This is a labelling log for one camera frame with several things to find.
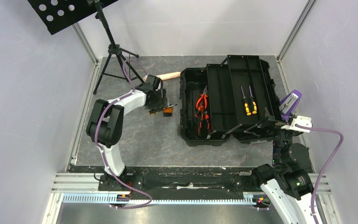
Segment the wire brush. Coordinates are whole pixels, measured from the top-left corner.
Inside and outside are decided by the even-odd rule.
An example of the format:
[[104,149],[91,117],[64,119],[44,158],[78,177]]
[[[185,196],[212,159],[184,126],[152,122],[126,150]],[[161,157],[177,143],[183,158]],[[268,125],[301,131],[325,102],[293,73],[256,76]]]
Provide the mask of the wire brush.
[[167,107],[163,110],[163,117],[171,117],[173,115],[173,106]]

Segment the black plastic toolbox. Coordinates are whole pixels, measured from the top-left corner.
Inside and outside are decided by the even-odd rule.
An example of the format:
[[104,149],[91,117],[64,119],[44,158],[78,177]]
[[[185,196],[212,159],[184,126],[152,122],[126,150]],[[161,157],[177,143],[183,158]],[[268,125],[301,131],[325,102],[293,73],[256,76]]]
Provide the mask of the black plastic toolbox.
[[[203,68],[186,68],[180,74],[181,98],[179,136],[188,146],[220,146],[230,137],[249,144],[260,140],[271,141],[274,128],[258,128],[266,107],[276,119],[282,120],[280,100],[275,82],[269,73],[270,65],[259,56],[228,55],[221,63],[209,63]],[[197,135],[196,102],[207,85],[207,107],[211,132]],[[257,105],[257,114],[247,116],[241,86],[250,111],[249,87]]]

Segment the orange cutting pliers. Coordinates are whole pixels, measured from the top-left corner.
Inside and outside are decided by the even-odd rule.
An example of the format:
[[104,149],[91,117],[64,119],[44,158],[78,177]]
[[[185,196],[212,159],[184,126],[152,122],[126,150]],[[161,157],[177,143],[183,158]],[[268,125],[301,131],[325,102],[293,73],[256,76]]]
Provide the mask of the orange cutting pliers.
[[207,107],[207,85],[205,86],[203,92],[200,94],[199,99],[196,102],[196,114],[195,117],[198,118],[199,116],[202,117],[202,113],[205,111]]

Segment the orange black combination pliers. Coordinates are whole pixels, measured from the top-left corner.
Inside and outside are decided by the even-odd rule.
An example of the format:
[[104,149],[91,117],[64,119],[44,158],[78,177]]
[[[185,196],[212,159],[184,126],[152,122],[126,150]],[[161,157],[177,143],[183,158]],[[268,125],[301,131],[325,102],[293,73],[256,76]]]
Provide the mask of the orange black combination pliers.
[[201,136],[202,133],[209,134],[211,132],[210,117],[205,110],[202,110],[197,115],[197,135]]

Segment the yellow black short screwdriver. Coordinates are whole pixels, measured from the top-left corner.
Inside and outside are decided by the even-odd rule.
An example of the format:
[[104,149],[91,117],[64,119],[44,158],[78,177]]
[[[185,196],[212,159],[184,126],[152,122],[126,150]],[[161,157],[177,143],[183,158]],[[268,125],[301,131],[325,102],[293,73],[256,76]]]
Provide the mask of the yellow black short screwdriver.
[[162,112],[163,113],[163,110],[165,109],[165,108],[167,108],[167,107],[161,107],[161,108],[157,108],[157,109],[152,109],[152,110],[150,110],[149,111],[149,115],[154,115],[154,114],[156,114],[156,113],[158,113],[158,112]]

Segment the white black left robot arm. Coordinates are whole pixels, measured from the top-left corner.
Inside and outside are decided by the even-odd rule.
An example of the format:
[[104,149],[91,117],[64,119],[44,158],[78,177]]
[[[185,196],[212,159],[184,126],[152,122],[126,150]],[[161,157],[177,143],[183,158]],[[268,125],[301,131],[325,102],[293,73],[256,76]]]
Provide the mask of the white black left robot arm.
[[153,75],[148,75],[145,82],[118,98],[98,99],[94,103],[86,134],[99,148],[104,170],[112,175],[110,185],[115,190],[125,189],[128,183],[127,177],[122,174],[125,164],[118,144],[123,132],[124,116],[143,106],[153,110],[166,104],[163,80]]

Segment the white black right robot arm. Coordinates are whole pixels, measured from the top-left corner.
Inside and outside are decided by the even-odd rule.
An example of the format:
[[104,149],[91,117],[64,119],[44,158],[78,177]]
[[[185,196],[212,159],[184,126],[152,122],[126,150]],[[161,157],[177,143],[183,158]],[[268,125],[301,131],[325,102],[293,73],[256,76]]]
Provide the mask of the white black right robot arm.
[[311,118],[305,116],[276,121],[272,165],[260,165],[251,171],[251,186],[263,191],[286,224],[322,223],[315,188],[304,169],[309,149],[292,142],[293,136],[307,132],[310,127]]

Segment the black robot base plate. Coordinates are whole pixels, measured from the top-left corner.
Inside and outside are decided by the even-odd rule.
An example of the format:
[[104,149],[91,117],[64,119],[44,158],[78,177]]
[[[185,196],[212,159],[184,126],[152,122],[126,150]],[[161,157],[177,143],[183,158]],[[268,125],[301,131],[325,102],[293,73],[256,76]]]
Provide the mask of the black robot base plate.
[[243,194],[264,195],[251,177],[252,167],[127,166],[116,180],[103,173],[99,191],[117,192],[133,200],[234,200]]

